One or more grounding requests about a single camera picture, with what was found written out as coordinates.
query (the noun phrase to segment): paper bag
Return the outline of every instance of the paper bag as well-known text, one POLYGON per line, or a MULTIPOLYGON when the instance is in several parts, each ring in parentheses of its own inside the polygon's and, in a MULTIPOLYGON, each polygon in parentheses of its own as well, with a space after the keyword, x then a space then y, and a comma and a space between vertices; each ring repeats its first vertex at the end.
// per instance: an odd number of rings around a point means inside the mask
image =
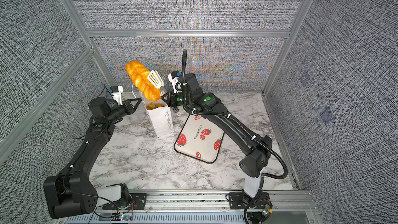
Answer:
POLYGON ((157 104, 162 104, 163 107, 157 107, 153 110, 148 110, 147 106, 153 101, 148 100, 143 93, 141 93, 141 99, 144 102, 145 112, 152 124, 153 129, 158 137, 166 135, 170 132, 174 132, 171 109, 163 100, 158 100, 155 102, 157 104))

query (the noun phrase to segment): bread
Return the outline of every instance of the bread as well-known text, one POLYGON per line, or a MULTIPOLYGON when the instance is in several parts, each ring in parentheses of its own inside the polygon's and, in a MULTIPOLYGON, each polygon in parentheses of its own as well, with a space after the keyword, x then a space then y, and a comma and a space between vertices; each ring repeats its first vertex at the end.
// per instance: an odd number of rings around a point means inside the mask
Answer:
POLYGON ((156 107, 155 107, 155 104, 152 102, 152 103, 150 103, 148 106, 147 106, 147 109, 148 110, 153 110, 153 109, 155 109, 156 107))
POLYGON ((140 90, 144 96, 152 101, 160 100, 160 90, 148 81, 147 77, 150 73, 147 68, 138 61, 132 61, 126 64, 125 69, 129 74, 134 85, 140 90))

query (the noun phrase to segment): gray fabric wall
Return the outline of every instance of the gray fabric wall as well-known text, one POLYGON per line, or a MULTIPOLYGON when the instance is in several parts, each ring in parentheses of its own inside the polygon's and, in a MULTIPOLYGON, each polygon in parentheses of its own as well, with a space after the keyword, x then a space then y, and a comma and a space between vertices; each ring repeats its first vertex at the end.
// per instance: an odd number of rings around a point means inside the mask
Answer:
MULTIPOLYGON (((290 30, 302 0, 73 0, 88 29, 290 30)), ((138 60, 162 75, 189 71, 205 90, 259 91, 282 38, 102 38, 95 42, 116 81, 130 91, 124 66, 138 60)))
POLYGON ((0 142, 85 49, 60 0, 0 0, 0 142))
POLYGON ((314 0, 267 95, 325 223, 398 223, 397 0, 314 0))
POLYGON ((290 29, 301 0, 73 0, 88 28, 290 29))
MULTIPOLYGON (((0 142, 86 45, 60 0, 0 0, 0 142)), ((0 223, 50 223, 42 184, 80 146, 105 80, 92 57, 0 166, 0 223)))
MULTIPOLYGON (((284 39, 96 37, 94 41, 126 92, 132 86, 125 69, 128 62, 137 60, 161 76, 168 75, 181 71, 184 48, 188 50, 187 72, 196 73, 203 90, 260 91, 284 39)), ((165 86, 172 89, 167 79, 165 86)))
POLYGON ((82 141, 73 138, 85 134, 91 116, 87 103, 104 83, 93 58, 87 58, 0 167, 0 223, 51 222, 43 182, 57 175, 80 147, 82 141), (23 212, 15 218, 16 209, 23 212))

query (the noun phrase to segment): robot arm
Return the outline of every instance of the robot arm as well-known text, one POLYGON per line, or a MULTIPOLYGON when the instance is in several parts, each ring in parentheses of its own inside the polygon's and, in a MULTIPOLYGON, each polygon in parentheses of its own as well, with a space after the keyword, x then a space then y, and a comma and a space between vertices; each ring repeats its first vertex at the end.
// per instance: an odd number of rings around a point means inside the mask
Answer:
POLYGON ((255 196, 259 182, 260 172, 268 164, 271 154, 282 164, 283 174, 272 175, 264 173, 263 176, 275 179, 283 179, 287 176, 287 167, 282 158, 271 149, 270 137, 261 137, 247 128, 224 106, 219 98, 212 93, 204 93, 196 76, 193 73, 185 74, 187 51, 183 52, 183 71, 178 77, 182 92, 170 91, 163 95, 163 100, 169 107, 183 106, 184 110, 193 115, 201 115, 220 127, 239 146, 246 155, 239 162, 240 168, 246 173, 246 184, 244 191, 252 198, 255 196))
POLYGON ((112 137, 115 123, 134 113, 140 102, 141 99, 131 99, 119 105, 114 99, 97 97, 88 104, 93 115, 82 145, 58 175, 47 177, 43 184, 53 219, 87 214, 95 209, 97 191, 88 180, 91 168, 112 137))

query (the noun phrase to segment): white marble surface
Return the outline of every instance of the white marble surface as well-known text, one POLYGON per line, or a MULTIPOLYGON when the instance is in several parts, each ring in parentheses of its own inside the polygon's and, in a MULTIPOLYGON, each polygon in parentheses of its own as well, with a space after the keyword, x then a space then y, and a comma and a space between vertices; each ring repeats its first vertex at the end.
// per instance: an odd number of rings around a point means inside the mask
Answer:
MULTIPOLYGON (((272 149, 280 150, 259 93, 215 93, 230 112, 261 136, 272 138, 272 149)), ((145 114, 138 110, 116 124, 111 140, 94 164, 90 181, 95 187, 126 183, 132 189, 237 189, 244 185, 244 172, 239 167, 243 153, 225 135, 216 162, 207 164, 174 151, 173 145, 188 114, 172 115, 174 132, 158 138, 145 114)), ((281 174, 282 166, 271 156, 267 169, 281 174)), ((291 190, 288 178, 266 177, 263 189, 291 190)))

